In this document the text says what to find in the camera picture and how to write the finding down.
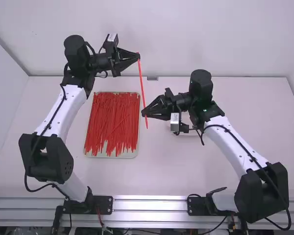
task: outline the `black mounting bracket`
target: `black mounting bracket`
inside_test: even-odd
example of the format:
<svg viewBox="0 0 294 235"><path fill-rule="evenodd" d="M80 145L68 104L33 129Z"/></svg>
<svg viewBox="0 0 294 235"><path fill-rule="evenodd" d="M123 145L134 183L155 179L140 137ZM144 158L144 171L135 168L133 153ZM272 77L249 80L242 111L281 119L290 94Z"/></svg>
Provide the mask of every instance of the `black mounting bracket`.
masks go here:
<svg viewBox="0 0 294 235"><path fill-rule="evenodd" d="M63 204L63 214L112 214L113 197L112 196L91 196L93 206L85 207L81 203L71 200L65 200Z"/></svg>
<svg viewBox="0 0 294 235"><path fill-rule="evenodd" d="M220 192L225 190L226 187L218 188L210 191L206 194L206 197L193 197L192 195L187 197L187 213L190 216L200 216L200 215L217 215L226 216L233 215L233 211L219 211L212 199L212 195L215 192Z"/></svg>
<svg viewBox="0 0 294 235"><path fill-rule="evenodd" d="M187 213L189 216L231 215L229 211L218 211L216 214L211 214L208 210L206 197L189 197L187 199Z"/></svg>

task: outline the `red straw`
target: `red straw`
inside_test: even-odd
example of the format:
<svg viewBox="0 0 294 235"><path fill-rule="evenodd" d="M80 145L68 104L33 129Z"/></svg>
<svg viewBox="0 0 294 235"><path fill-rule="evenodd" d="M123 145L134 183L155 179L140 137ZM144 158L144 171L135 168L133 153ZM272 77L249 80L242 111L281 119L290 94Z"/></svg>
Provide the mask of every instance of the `red straw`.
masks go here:
<svg viewBox="0 0 294 235"><path fill-rule="evenodd" d="M141 89L142 89L142 96L143 96L143 106L145 108L146 104L145 104L145 95L144 95L144 87L143 87L143 76L142 76L142 69L141 69L141 60L138 59L137 63L138 63L139 79L141 81ZM146 128L148 129L147 115L145 115L145 122L146 122Z"/></svg>

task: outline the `white wall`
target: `white wall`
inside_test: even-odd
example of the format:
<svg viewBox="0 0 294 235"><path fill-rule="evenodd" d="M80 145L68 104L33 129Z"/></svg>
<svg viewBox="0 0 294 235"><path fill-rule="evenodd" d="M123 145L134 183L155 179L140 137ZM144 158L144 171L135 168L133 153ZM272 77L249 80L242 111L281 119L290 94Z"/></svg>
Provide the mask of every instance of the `white wall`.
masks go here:
<svg viewBox="0 0 294 235"><path fill-rule="evenodd" d="M0 46L0 150L21 100L28 76Z"/></svg>
<svg viewBox="0 0 294 235"><path fill-rule="evenodd" d="M33 75L62 73L67 36L97 51L109 32L144 75L286 76L294 91L294 0L0 0L0 38Z"/></svg>

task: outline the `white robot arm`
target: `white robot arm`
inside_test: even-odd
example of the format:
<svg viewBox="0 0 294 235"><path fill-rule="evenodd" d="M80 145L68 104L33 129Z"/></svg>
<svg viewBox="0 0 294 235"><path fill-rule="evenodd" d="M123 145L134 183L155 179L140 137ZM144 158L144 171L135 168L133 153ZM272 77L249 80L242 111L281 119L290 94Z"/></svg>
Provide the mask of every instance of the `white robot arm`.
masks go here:
<svg viewBox="0 0 294 235"><path fill-rule="evenodd" d="M173 95L170 88L166 88L164 95L156 97L142 110L142 116L170 120L171 131L176 135L199 130L202 144L202 135L206 133L229 160L240 179L238 188L230 196L220 193L226 187L209 192L204 206L210 214L238 212L247 222L253 223L286 210L289 229L287 170L281 163L269 163L235 131L224 112L212 100L212 89L211 74L195 70L191 74L188 92ZM190 115L192 129L181 121L181 112L186 111Z"/></svg>
<svg viewBox="0 0 294 235"><path fill-rule="evenodd" d="M79 35L72 35L64 41L68 63L64 68L61 91L51 111L33 134L22 134L19 147L25 167L24 184L29 192L39 191L46 186L57 188L70 203L70 213L97 213L99 203L112 206L112 197L96 197L89 187L75 175L74 160L65 146L68 130L80 107L88 99L97 73L111 71L114 77L137 62L138 53L121 49L117 34L108 34L102 48L104 53L94 49ZM30 189L27 177L48 184Z"/></svg>

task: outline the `wire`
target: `wire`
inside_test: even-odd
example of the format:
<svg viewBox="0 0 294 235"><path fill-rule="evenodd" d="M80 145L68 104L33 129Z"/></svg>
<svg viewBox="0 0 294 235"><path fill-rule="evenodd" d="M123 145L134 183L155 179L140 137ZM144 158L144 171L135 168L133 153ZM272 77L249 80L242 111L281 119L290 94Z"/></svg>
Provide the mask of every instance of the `wire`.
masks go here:
<svg viewBox="0 0 294 235"><path fill-rule="evenodd" d="M71 215L71 212L70 212L70 228L72 228L72 215Z"/></svg>
<svg viewBox="0 0 294 235"><path fill-rule="evenodd" d="M106 78L108 76L108 72L107 71L103 71L105 73L105 76L95 76L95 77L101 77L101 78Z"/></svg>
<svg viewBox="0 0 294 235"><path fill-rule="evenodd" d="M130 228L128 228L128 229L123 233L123 235L125 235L129 230L130 230Z"/></svg>
<svg viewBox="0 0 294 235"><path fill-rule="evenodd" d="M198 195L198 194L196 194L196 193L192 193L192 194L190 194L190 195L187 196L187 200L188 200L190 197L193 197L193 196L195 196L195 197L201 197L200 195Z"/></svg>
<svg viewBox="0 0 294 235"><path fill-rule="evenodd" d="M100 223L101 227L103 228L103 227L104 227L104 223L103 223L103 221L101 220L101 214L100 214L100 209L99 209L99 207L96 207L96 210L97 210L97 215L98 215L99 223Z"/></svg>
<svg viewBox="0 0 294 235"><path fill-rule="evenodd" d="M103 48L103 45L100 47L100 49L98 51L98 54L101 52L102 48Z"/></svg>
<svg viewBox="0 0 294 235"><path fill-rule="evenodd" d="M270 176L266 173L266 171L263 169L263 167L258 163L257 159L252 156L252 154L246 149L246 147L236 138L236 136L226 127L222 126L222 125L218 125L218 124L213 124L213 125L209 125L206 126L201 135L199 135L200 139L201 139L201 143L204 145L203 140L202 140L202 135L204 134L205 130L208 129L209 127L220 127L223 128L226 132L228 132L235 140L236 142L242 147L242 149L247 153L247 155L256 163L256 165L259 167L259 169L262 171L262 173L265 175L265 177L267 178L268 182L271 184L271 186L274 188L274 190L276 191L276 193L278 194L278 196L280 197L282 204L285 208L286 214L288 216L288 226L286 228L282 228L281 226L277 225L275 222L273 222L272 220L265 218L265 220L269 221L271 224L273 224L274 226L276 226L277 228L279 228L280 230L283 231L287 231L291 228L292 225L292 219L291 219L291 214L289 211L289 208L286 205L286 202L284 201L279 189L277 188L277 186L274 184L274 182L272 181L272 179L270 178Z"/></svg>
<svg viewBox="0 0 294 235"><path fill-rule="evenodd" d="M223 220L216 227L214 227L213 229L208 230L204 233L198 234L198 235L208 234L208 233L211 233L212 231L216 230L218 227L220 227L220 225L225 221L226 218L227 218L227 215L223 218Z"/></svg>
<svg viewBox="0 0 294 235"><path fill-rule="evenodd" d="M85 42L85 44L89 47L89 49L92 51L92 54L95 55L96 52L95 50L93 49L93 47L88 43L88 42Z"/></svg>

